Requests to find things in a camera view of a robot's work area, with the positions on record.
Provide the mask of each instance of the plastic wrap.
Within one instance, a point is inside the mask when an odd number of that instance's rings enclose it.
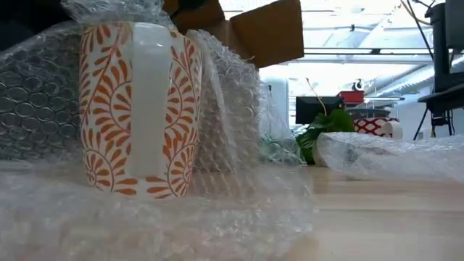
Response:
[[[318,151],[330,168],[355,178],[464,183],[464,136],[398,141],[359,133],[324,133]]]
[[[0,54],[0,159],[76,147],[79,32],[67,22]]]
[[[277,260],[312,230],[306,168],[198,175],[163,202],[87,188],[81,162],[0,169],[0,260]]]
[[[271,137],[260,124],[279,125],[258,71],[208,32],[190,31],[204,54],[200,144],[195,168],[200,173],[249,170],[260,162],[302,164],[296,141]]]
[[[155,0],[64,6],[78,22],[172,27]],[[58,25],[0,55],[1,156],[28,159],[0,163],[0,260],[277,260],[311,232],[312,184],[294,140],[262,142],[259,122],[275,118],[261,107],[257,71],[209,33],[189,36],[207,50],[196,172],[187,196],[161,202],[86,185],[76,160],[79,25]],[[22,115],[22,104],[33,112]]]

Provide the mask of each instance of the black equipment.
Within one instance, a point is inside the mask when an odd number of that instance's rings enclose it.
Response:
[[[343,108],[341,97],[319,97],[324,103],[329,115],[333,109]],[[317,97],[299,96],[297,97],[297,116],[296,124],[311,124],[319,113],[324,113],[324,108]]]

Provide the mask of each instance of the wooden table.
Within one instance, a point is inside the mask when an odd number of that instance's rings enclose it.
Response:
[[[286,260],[464,261],[464,184],[315,180],[315,237]]]

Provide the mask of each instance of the cardboard box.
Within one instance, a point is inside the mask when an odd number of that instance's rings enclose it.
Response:
[[[164,9],[173,13],[177,0],[166,0]],[[303,57],[303,24],[299,0],[279,0],[225,20],[218,0],[184,12],[175,19],[180,32],[204,29],[258,68]]]

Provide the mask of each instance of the white mug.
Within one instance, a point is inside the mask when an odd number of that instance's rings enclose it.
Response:
[[[80,137],[87,180],[102,191],[183,196],[198,144],[199,48],[144,22],[85,29],[80,50]]]

